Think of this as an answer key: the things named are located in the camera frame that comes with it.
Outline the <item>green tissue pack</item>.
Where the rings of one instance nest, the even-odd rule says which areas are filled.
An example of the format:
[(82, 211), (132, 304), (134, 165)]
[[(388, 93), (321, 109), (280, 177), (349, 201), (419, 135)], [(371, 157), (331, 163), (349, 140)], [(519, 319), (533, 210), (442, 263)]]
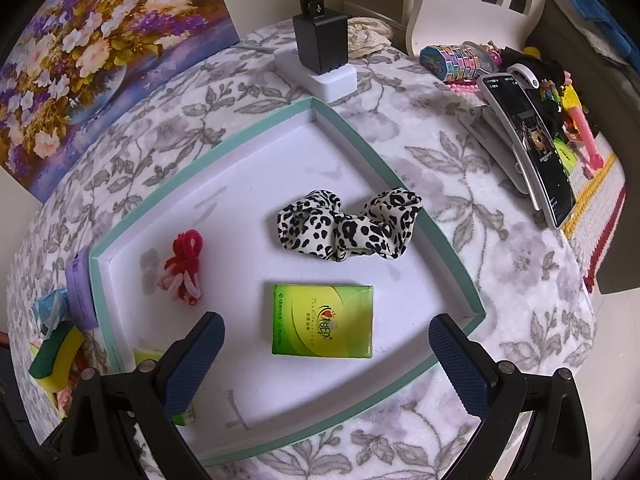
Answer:
[(370, 359), (372, 334), (371, 286), (273, 286), (271, 352), (278, 356)]

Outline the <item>floral canvas painting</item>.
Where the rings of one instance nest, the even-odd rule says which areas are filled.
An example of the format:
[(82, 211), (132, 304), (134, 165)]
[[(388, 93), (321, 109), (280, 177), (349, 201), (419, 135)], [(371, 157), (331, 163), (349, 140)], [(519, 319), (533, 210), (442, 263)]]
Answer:
[(238, 41), (224, 0), (1, 0), (1, 165), (47, 200), (127, 110)]

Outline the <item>purple card box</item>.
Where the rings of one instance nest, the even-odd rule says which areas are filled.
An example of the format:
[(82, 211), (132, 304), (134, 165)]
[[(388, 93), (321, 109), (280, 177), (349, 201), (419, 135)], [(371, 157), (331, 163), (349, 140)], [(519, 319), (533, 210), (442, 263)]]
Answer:
[(73, 256), (65, 270), (70, 320), (82, 332), (99, 326), (94, 310), (89, 272), (89, 248)]

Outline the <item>white chair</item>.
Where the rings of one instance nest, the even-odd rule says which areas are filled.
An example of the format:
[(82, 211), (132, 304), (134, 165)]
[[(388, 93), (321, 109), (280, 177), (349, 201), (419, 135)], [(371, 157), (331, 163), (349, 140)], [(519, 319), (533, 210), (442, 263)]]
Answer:
[(406, 33), (408, 53), (427, 46), (493, 42), (520, 50), (538, 24), (546, 0), (414, 0)]

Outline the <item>red pink yarn bow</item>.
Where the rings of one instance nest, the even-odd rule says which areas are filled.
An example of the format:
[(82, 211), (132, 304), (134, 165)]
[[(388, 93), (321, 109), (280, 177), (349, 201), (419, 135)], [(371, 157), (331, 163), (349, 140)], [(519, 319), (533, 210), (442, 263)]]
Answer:
[(204, 240), (198, 230), (179, 233), (171, 244), (172, 256), (163, 267), (156, 284), (175, 300), (196, 306), (202, 296), (198, 272)]

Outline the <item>grey floral blanket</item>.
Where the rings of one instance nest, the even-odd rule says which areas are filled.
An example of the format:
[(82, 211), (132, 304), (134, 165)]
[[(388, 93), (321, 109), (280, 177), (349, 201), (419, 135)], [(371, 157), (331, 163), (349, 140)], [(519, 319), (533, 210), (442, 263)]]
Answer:
[[(37, 438), (58, 424), (29, 377), (32, 302), (62, 286), (66, 263), (176, 171), (303, 96), (274, 69), (293, 39), (281, 23), (195, 64), (137, 102), (32, 216), (8, 273), (12, 367)], [(360, 58), (358, 87), (336, 110), (378, 151), (454, 245), (482, 296), (475, 338), (524, 372), (577, 370), (596, 316), (573, 243), (540, 214), (460, 124), (468, 103), (394, 48)], [(467, 414), (440, 368), (318, 436), (215, 466), (216, 479), (439, 479), (468, 442)]]

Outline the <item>colourful toy roll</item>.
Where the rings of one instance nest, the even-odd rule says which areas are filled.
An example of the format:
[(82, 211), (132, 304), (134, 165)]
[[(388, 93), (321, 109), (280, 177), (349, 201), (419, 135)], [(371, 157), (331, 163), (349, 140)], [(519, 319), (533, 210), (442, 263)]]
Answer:
[(450, 82), (475, 80), (479, 76), (493, 73), (496, 63), (479, 44), (465, 41), (463, 44), (438, 44), (421, 50), (420, 64), (440, 81)]

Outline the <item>crochet striped mat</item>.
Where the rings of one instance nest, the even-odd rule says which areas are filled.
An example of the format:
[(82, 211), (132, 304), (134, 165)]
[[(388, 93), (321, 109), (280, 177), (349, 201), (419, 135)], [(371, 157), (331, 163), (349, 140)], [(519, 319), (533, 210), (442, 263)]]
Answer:
[(611, 144), (599, 133), (597, 149), (604, 166), (592, 170), (584, 164), (586, 151), (578, 151), (578, 161), (570, 173), (576, 198), (572, 216), (562, 230), (574, 250), (582, 279), (593, 292), (600, 265), (614, 237), (626, 200), (626, 177)]

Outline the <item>black charger plug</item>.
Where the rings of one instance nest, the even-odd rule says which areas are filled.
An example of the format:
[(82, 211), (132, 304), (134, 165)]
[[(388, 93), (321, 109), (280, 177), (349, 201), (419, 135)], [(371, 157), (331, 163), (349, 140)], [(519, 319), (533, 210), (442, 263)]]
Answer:
[(323, 0), (300, 0), (293, 18), (299, 61), (323, 75), (348, 63), (347, 16), (324, 6)]

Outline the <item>leopard print scrunchie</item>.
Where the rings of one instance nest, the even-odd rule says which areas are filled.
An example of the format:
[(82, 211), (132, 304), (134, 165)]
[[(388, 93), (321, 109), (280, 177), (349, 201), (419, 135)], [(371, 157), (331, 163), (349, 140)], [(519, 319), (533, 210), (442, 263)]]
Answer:
[(278, 212), (278, 240), (286, 250), (322, 260), (372, 255), (395, 260), (407, 250), (422, 209), (418, 194), (391, 188), (359, 214), (348, 214), (336, 194), (314, 190)]

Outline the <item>pink toy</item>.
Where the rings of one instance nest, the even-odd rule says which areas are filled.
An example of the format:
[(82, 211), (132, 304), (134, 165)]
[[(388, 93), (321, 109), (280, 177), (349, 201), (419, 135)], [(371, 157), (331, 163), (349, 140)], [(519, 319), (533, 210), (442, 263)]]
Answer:
[(582, 109), (582, 102), (578, 98), (573, 87), (572, 75), (568, 70), (564, 72), (564, 84), (562, 85), (561, 105), (574, 122), (575, 127), (582, 139), (582, 144), (587, 151), (589, 165), (593, 170), (600, 170), (604, 167), (604, 160), (597, 149), (589, 122)]

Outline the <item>yellow green sponge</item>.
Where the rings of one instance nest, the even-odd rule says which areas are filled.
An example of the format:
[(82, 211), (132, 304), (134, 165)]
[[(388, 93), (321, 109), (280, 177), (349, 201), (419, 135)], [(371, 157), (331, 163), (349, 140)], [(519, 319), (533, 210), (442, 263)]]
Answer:
[(31, 378), (50, 393), (64, 390), (84, 335), (70, 321), (62, 321), (43, 341), (28, 369)]

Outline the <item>black smartphone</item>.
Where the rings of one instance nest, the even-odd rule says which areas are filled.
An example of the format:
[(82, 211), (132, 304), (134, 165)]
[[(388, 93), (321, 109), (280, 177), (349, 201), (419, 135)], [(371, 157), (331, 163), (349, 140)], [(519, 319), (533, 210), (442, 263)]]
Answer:
[(570, 218), (576, 200), (544, 121), (511, 74), (483, 75), (477, 84), (506, 132), (529, 196), (544, 213), (548, 227), (558, 230)]

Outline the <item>teal white tray box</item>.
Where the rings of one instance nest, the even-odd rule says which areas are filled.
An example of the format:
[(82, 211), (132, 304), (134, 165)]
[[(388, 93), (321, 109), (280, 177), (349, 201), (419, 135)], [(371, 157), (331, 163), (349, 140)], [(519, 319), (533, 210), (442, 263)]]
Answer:
[[(128, 372), (137, 348), (164, 350), (206, 311), (226, 338), (182, 430), (206, 466), (245, 460), (308, 440), (372, 408), (435, 363), (427, 329), (449, 314), (471, 333), (486, 312), (470, 274), (428, 214), (407, 251), (324, 261), (285, 250), (280, 209), (308, 192), (334, 192), (359, 210), (400, 180), (331, 107), (309, 98), (225, 140), (149, 195), (90, 252), (96, 316), (111, 369)], [(179, 233), (200, 232), (202, 296), (194, 307), (156, 282)], [(277, 284), (373, 288), (370, 359), (271, 352)]]

